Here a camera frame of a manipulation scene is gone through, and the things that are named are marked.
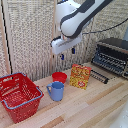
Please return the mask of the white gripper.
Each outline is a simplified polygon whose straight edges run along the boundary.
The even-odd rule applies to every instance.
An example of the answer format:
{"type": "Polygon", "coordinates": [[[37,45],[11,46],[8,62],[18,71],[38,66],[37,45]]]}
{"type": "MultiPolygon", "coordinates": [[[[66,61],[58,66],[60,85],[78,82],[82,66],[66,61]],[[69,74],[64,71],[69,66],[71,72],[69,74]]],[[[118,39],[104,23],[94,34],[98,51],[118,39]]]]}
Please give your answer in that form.
{"type": "MultiPolygon", "coordinates": [[[[82,40],[82,35],[77,36],[74,39],[67,38],[66,40],[63,40],[61,37],[54,38],[51,41],[51,47],[52,47],[52,52],[57,55],[73,46],[76,44],[80,43],[82,40]]],[[[75,48],[72,48],[72,54],[75,54],[76,50],[75,48]]],[[[64,60],[64,54],[61,54],[61,60],[64,60]]]]}

